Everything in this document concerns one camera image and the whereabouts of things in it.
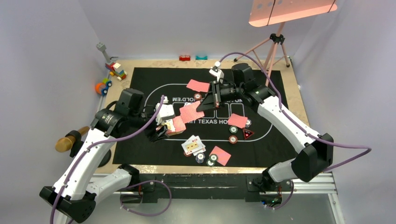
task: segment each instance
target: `poker table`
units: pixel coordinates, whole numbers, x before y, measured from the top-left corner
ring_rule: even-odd
[[[191,79],[200,82],[214,80],[208,70],[214,64],[214,60],[190,62],[121,60],[119,62],[128,72],[128,76],[121,82],[112,79],[113,86],[103,99],[100,108],[117,100],[123,89],[134,88],[145,94],[145,105],[154,105],[160,100],[161,95],[167,96],[169,104],[173,105],[178,116],[181,107],[186,103],[195,102],[194,94],[197,92],[186,88],[188,82]],[[251,62],[239,60],[238,63],[251,65],[257,82],[265,83],[265,76]],[[236,63],[232,61],[222,63],[221,68],[226,80],[232,81],[230,68],[234,64]],[[286,68],[280,62],[275,65],[274,70],[271,80],[280,91],[283,104],[308,125],[292,66]],[[232,113],[248,117],[252,121],[252,125],[248,128],[254,132],[251,137],[245,140],[243,131],[239,128],[237,133],[230,133],[227,120]],[[136,129],[130,129],[126,134],[134,131]],[[231,157],[226,166],[216,163],[215,167],[210,168],[205,162],[197,163],[194,156],[186,157],[181,144],[192,135],[199,136],[205,144],[206,158],[215,146],[228,152]],[[229,142],[231,135],[238,138],[236,144]],[[111,151],[110,162],[98,168],[96,173],[111,173],[124,163],[137,167],[143,173],[210,173],[213,170],[227,173],[256,168],[262,170],[296,156],[287,139],[265,118],[243,105],[240,100],[227,102],[218,110],[205,112],[203,118],[187,123],[183,133],[173,135],[169,139],[153,143],[149,142],[142,133],[132,139],[116,143]]]

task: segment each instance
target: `wooden table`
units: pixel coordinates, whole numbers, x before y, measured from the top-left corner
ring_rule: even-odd
[[[209,68],[214,65],[216,60],[200,60],[181,62],[178,60],[119,60],[118,61],[127,71],[127,78],[118,81],[112,77],[113,85],[109,88],[107,96],[102,106],[108,105],[110,102],[118,100],[121,91],[129,88],[132,80],[134,68]],[[259,69],[256,64],[250,60],[239,60],[237,63],[248,63],[253,69]],[[230,69],[233,65],[237,64],[232,60],[224,60],[221,63],[222,69]],[[304,104],[301,99],[300,91],[297,85],[296,78],[292,65],[287,68],[285,61],[280,61],[274,65],[273,70],[280,70],[283,80],[283,85],[286,93],[286,98],[289,110],[294,113],[305,124],[309,125],[305,113]],[[110,161],[103,167],[98,168],[96,174],[109,174],[116,170],[120,164],[113,164],[113,156],[116,144],[111,148],[112,157]],[[244,168],[244,167],[195,167],[195,166],[154,166],[154,165],[134,165],[140,173],[178,173],[178,174],[204,174],[204,173],[261,173],[265,168]]]

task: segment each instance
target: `colorful toy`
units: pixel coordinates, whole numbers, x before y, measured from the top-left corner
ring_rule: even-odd
[[[191,57],[189,55],[180,55],[179,56],[179,61],[184,62],[184,61],[189,61],[189,60],[191,60]]]
[[[208,60],[207,55],[195,55],[195,60]]]
[[[96,84],[95,91],[98,94],[104,96],[107,94],[110,86],[112,86],[112,81],[110,81],[108,78],[104,78],[101,83]]]
[[[109,69],[110,76],[117,76],[117,79],[120,81],[122,79],[125,79],[127,77],[127,72],[124,71],[123,67],[119,63],[110,59],[109,55],[106,53],[106,46],[99,42],[98,44],[96,44],[96,48],[100,50],[105,57],[106,68]]]

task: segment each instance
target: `black poker mat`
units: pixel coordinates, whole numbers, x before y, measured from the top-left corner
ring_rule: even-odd
[[[230,69],[223,69],[223,72],[226,80],[233,80]],[[261,71],[254,70],[254,76],[258,83],[265,84],[266,78]],[[191,79],[210,82],[214,77],[209,74],[208,69],[135,68],[131,88],[142,91],[147,97],[148,105],[157,103],[161,95],[167,96],[178,116],[179,108],[184,106],[185,102],[194,102],[193,96],[196,92],[186,88]],[[280,71],[272,71],[271,80],[282,94],[283,104],[287,107]],[[238,142],[229,143],[228,138],[232,134],[226,121],[231,113],[244,115],[252,120],[249,130],[253,131],[254,135],[244,141],[242,130],[239,129],[235,134]],[[205,118],[186,124],[186,127],[187,130],[182,134],[171,136],[169,140],[152,143],[141,133],[132,139],[118,142],[113,163],[206,166],[206,163],[198,164],[193,155],[186,157],[183,154],[181,144],[191,135],[198,135],[205,144],[206,158],[215,146],[231,154],[227,167],[269,167],[296,156],[288,140],[265,118],[245,107],[241,101],[229,102],[216,112],[205,112]]]

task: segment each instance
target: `gray wall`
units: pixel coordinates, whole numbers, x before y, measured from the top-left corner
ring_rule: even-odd
[[[0,223],[48,223],[40,197],[71,162],[58,138],[88,125],[105,75],[98,38],[77,0],[0,7]]]
[[[220,58],[245,52],[275,33],[278,24],[249,25],[252,0],[80,0],[89,22],[112,56],[177,58],[203,51]],[[314,17],[287,22],[283,34],[293,55]],[[257,50],[266,56],[270,44]]]
[[[373,151],[335,169],[346,223],[394,223],[396,2],[339,1],[318,16],[294,56],[310,124]],[[359,150],[335,149],[335,162]]]

